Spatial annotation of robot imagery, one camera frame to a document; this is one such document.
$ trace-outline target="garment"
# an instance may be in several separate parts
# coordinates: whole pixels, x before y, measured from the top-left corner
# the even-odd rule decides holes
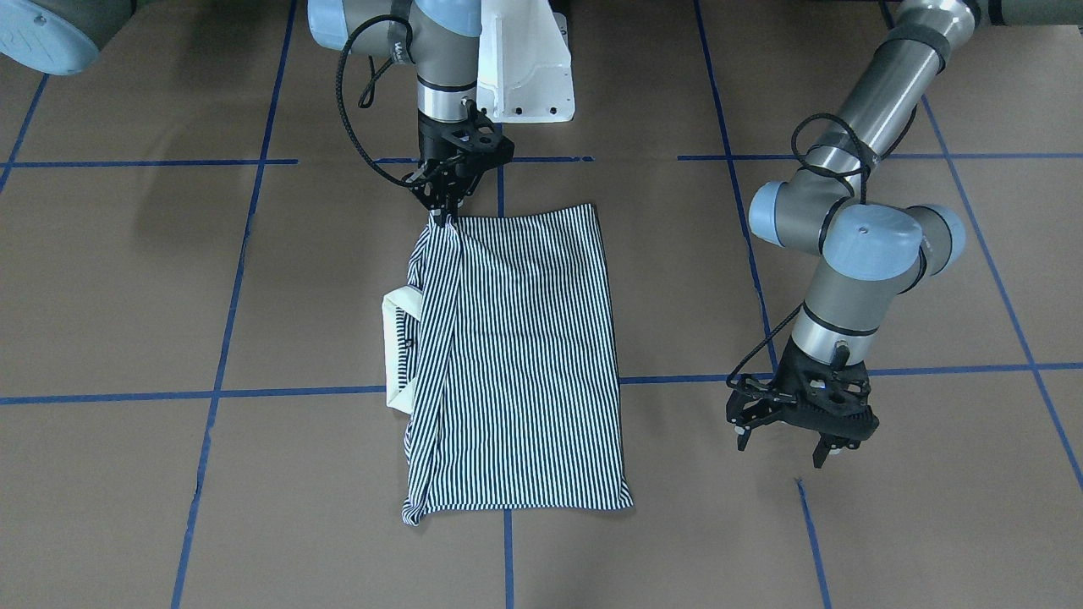
[[[408,282],[419,321],[395,293],[384,301],[395,341],[389,405],[397,398],[413,411],[403,521],[444,509],[631,506],[593,206],[430,221]]]

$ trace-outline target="folded cloth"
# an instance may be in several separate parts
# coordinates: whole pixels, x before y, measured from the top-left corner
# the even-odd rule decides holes
[[[631,506],[595,208],[430,223],[384,299],[388,405],[410,413],[403,522]]]

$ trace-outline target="striped fabric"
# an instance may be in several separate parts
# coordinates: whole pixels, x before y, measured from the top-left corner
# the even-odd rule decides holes
[[[409,261],[420,323],[403,521],[445,509],[631,506],[595,208],[430,222]]]

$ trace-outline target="striped shirt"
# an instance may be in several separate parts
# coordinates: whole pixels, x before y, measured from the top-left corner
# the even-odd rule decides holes
[[[395,324],[400,380],[417,380],[403,521],[631,506],[593,206],[430,221],[408,281],[423,302]]]

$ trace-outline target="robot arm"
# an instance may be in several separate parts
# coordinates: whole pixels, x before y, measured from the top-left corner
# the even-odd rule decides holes
[[[1067,0],[905,0],[838,115],[790,182],[770,182],[749,206],[753,233],[780,247],[819,256],[797,323],[771,383],[730,376],[727,418],[744,450],[752,430],[782,420],[820,432],[813,465],[858,449],[879,425],[869,405],[864,359],[896,295],[940,273],[962,254],[966,232],[950,209],[899,209],[865,200],[869,177],[890,154],[912,108],[951,54],[983,24],[1083,21]]]
[[[342,53],[339,112],[354,145],[377,172],[408,187],[438,224],[454,221],[482,173],[511,160],[514,145],[477,108],[481,0],[313,0],[309,27],[319,44]],[[350,53],[417,68],[420,154],[417,170],[405,179],[380,169],[353,133],[341,90]]]

